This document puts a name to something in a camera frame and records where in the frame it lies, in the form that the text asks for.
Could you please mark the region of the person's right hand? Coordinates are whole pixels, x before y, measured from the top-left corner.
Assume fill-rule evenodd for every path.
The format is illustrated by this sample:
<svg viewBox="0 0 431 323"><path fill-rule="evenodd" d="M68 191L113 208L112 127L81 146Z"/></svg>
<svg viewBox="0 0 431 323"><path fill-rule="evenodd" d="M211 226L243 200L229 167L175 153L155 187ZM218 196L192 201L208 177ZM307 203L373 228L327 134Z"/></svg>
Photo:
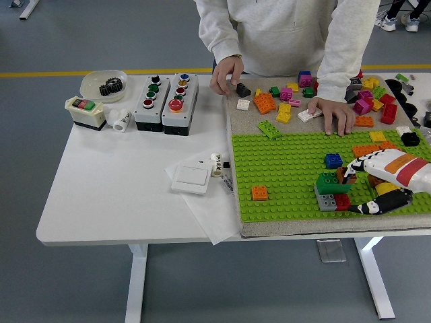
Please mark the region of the person's right hand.
<svg viewBox="0 0 431 323"><path fill-rule="evenodd" d="M215 66L209 86L214 93L228 96L230 94L230 88L227 84L228 75L231 75L230 83L232 85L237 85L243 71L244 64L240 57L226 57Z"/></svg>

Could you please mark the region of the person's left hand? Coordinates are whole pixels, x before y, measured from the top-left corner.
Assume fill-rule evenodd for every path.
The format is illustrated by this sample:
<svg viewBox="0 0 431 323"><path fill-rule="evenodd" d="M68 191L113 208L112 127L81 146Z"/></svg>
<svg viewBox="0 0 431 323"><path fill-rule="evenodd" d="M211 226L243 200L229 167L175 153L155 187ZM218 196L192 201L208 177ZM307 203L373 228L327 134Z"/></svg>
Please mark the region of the person's left hand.
<svg viewBox="0 0 431 323"><path fill-rule="evenodd" d="M315 114L319 109L324 116L324 130L326 135L333 133L333 119L337 121L337 134L342 137L352 132L356 116L354 111L343 102L334 102L314 97L308 103L308 113Z"/></svg>

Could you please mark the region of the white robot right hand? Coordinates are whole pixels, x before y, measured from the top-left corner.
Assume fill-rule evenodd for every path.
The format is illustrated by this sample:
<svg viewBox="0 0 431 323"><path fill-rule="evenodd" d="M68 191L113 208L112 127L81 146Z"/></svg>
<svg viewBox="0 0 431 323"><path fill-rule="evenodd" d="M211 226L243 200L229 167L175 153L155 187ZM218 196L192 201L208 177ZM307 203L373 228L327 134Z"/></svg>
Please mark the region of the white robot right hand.
<svg viewBox="0 0 431 323"><path fill-rule="evenodd" d="M398 149L383 149L356 158L348 164L343 183L357 171L394 184L397 189L361 205L351 205L350 212L382 215L410 205L415 193L430 192L430 162Z"/></svg>

